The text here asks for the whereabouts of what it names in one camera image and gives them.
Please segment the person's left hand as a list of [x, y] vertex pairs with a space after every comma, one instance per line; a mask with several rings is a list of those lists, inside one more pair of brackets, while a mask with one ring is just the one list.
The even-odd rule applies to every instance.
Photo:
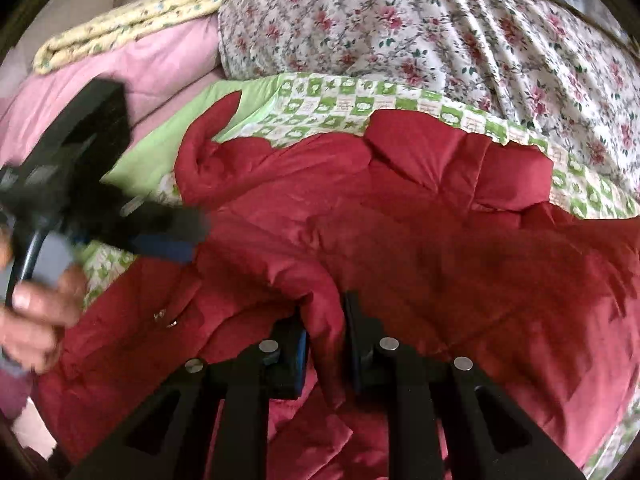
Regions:
[[80, 320], [88, 281], [76, 254], [49, 235], [35, 277], [17, 283], [1, 306], [1, 370], [12, 378], [43, 374], [58, 362], [66, 330]]

